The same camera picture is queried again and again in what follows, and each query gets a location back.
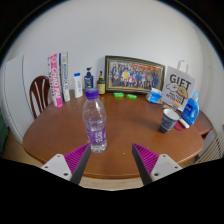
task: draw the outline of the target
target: water bottle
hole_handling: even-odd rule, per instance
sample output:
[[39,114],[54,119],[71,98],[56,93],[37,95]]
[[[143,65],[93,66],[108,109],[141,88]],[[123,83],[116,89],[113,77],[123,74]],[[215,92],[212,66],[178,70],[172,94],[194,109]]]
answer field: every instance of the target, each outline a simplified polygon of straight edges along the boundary
[[86,127],[91,150],[104,152],[106,140],[106,111],[99,100],[99,89],[86,89],[86,102],[83,106],[82,118]]

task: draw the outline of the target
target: wooden chair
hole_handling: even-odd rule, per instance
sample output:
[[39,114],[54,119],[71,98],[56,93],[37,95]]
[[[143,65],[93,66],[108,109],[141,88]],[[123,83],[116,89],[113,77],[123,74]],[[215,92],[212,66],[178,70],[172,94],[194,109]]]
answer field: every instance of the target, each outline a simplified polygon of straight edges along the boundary
[[32,93],[37,102],[39,112],[41,113],[48,105],[48,91],[50,89],[49,78],[46,76],[38,76],[30,85],[30,104],[33,116],[36,119],[37,114],[33,105]]

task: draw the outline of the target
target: bottle label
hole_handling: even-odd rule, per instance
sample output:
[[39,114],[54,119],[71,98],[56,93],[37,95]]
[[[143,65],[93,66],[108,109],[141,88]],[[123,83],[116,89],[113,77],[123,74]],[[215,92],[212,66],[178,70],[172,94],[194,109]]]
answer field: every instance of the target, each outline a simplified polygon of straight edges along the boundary
[[82,84],[81,84],[81,82],[79,80],[77,82],[77,85],[78,85],[78,90],[81,93],[81,91],[82,91]]
[[100,131],[90,131],[88,129],[86,131],[89,137],[90,144],[101,145],[105,141],[106,138],[105,128],[103,128]]
[[92,88],[91,78],[85,78],[85,89]]
[[105,93],[105,84],[97,84],[97,88],[99,89],[99,94]]

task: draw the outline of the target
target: picture frame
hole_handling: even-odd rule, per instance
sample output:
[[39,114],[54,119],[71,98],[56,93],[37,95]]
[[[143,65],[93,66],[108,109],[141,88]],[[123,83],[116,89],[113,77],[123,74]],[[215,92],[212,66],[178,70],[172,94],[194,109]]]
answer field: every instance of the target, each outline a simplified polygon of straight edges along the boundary
[[142,59],[105,56],[105,91],[147,94],[162,91],[165,66]]

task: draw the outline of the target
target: cup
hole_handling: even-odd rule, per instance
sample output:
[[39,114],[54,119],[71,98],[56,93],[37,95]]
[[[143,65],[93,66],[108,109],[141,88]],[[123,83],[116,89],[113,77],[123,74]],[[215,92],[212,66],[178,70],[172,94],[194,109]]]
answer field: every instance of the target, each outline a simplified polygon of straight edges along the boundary
[[176,122],[179,120],[179,115],[171,109],[165,109],[163,111],[163,117],[161,120],[161,124],[159,130],[162,133],[168,133]]

